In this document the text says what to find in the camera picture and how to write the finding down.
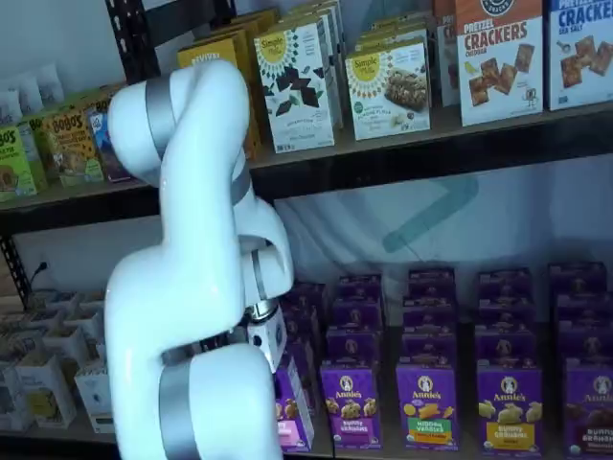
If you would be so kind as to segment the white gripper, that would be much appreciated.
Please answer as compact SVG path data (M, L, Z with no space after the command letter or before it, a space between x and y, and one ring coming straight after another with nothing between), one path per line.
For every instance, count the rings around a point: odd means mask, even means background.
M247 326L249 343L256 346L266 357L270 370L276 373L281 363L287 340L283 312L279 306L264 317L251 315Z

